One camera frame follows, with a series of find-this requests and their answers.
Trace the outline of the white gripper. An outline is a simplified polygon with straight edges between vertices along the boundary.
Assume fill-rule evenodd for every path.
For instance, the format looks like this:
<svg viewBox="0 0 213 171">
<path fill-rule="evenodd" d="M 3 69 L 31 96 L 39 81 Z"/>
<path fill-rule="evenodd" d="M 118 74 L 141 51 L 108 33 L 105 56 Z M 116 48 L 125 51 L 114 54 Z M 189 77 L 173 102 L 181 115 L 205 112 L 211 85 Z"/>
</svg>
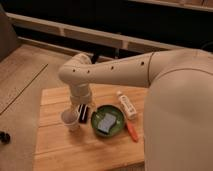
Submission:
<svg viewBox="0 0 213 171">
<path fill-rule="evenodd" d="M 92 91 L 88 84 L 70 85 L 69 89 L 71 106 L 73 108 L 92 102 Z"/>
</svg>

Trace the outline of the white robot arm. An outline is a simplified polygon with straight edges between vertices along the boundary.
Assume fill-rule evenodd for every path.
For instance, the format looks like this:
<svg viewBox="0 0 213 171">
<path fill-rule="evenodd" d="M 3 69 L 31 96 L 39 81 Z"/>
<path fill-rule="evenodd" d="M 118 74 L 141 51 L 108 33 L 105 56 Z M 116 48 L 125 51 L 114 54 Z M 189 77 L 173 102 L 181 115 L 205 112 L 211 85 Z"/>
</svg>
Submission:
<svg viewBox="0 0 213 171">
<path fill-rule="evenodd" d="M 77 54 L 59 69 L 74 104 L 89 85 L 146 87 L 145 171 L 213 171 L 213 54 L 177 49 L 93 64 Z"/>
</svg>

